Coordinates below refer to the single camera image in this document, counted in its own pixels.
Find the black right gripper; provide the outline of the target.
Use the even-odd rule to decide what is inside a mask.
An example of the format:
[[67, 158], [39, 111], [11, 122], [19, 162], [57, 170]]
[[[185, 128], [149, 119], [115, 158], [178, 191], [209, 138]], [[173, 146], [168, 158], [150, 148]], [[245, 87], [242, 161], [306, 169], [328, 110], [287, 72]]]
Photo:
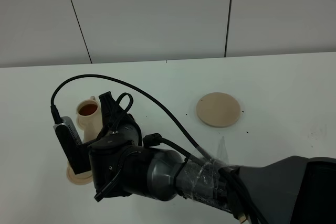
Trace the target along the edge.
[[101, 105], [102, 129], [105, 135], [88, 147], [89, 161], [96, 189], [95, 200], [127, 197], [131, 194], [122, 189], [122, 170], [124, 162], [135, 147], [142, 145], [142, 133], [134, 120], [127, 114], [122, 119], [123, 109], [111, 92], [99, 96]]

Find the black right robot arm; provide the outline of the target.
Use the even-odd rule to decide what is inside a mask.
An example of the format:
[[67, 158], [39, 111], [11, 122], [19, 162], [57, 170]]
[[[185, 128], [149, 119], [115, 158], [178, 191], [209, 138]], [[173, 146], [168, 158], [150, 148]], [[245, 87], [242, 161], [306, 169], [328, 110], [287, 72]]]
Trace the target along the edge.
[[119, 99], [107, 92], [99, 100], [103, 128], [89, 145], [96, 201], [181, 196], [240, 222], [335, 223], [335, 159], [291, 156], [264, 167], [227, 165], [157, 133], [142, 136]]

